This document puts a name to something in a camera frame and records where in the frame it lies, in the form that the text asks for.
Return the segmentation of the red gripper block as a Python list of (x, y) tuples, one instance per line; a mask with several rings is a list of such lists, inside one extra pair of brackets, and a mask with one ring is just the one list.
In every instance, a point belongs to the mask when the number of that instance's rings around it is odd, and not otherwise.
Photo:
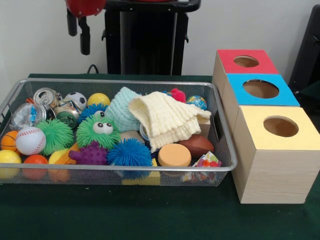
[(71, 12), (67, 13), (68, 34), (72, 37), (77, 35), (77, 18), (79, 18), (78, 25), (81, 29), (80, 52), (88, 56), (91, 52), (91, 35), (87, 17), (98, 15), (104, 9), (107, 0), (66, 0), (65, 3), (67, 9)]

